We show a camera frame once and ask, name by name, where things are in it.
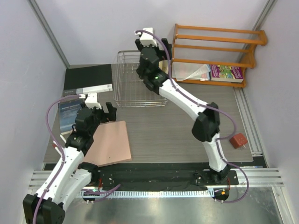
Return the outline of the blue and cream plate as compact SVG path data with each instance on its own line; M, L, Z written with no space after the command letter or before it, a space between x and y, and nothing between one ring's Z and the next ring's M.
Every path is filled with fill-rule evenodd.
M168 60L163 60L162 61L162 71L168 74L169 72L169 61Z

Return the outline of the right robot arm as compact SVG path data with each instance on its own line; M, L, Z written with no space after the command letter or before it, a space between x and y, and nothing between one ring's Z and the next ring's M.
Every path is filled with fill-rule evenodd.
M216 184L224 183L230 168L224 161L222 147L217 141L220 136L217 104L208 104L197 99L159 68L159 63L166 59L169 50L160 50L157 45L152 44L143 46L140 39L136 39L135 44L140 51L139 66L136 70L139 78L150 91L167 98L192 118L192 134L205 148L211 179Z

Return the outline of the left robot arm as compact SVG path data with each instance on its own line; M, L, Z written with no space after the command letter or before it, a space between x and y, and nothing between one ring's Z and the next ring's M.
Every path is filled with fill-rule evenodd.
M102 123L116 121L117 109L106 103L107 112L99 104L89 107L84 102L78 110L72 132L64 147L59 147L61 158L51 174L34 194L23 199L25 222L28 224L61 224L66 211L86 185L95 186L100 179L97 165L84 161L92 146L96 129Z

